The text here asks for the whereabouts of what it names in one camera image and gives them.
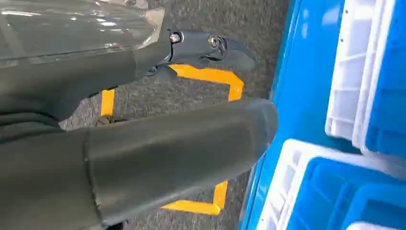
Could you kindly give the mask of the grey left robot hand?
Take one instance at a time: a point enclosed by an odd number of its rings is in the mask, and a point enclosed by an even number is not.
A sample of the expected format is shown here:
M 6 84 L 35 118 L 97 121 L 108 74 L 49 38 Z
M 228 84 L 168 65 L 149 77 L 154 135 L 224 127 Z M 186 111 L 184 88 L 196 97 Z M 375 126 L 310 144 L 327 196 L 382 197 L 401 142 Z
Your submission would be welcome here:
M 272 102 L 65 131 L 80 102 L 172 64 L 251 70 L 239 41 L 167 24 L 127 0 L 0 3 L 0 227 L 106 230 L 249 170 L 273 141 Z

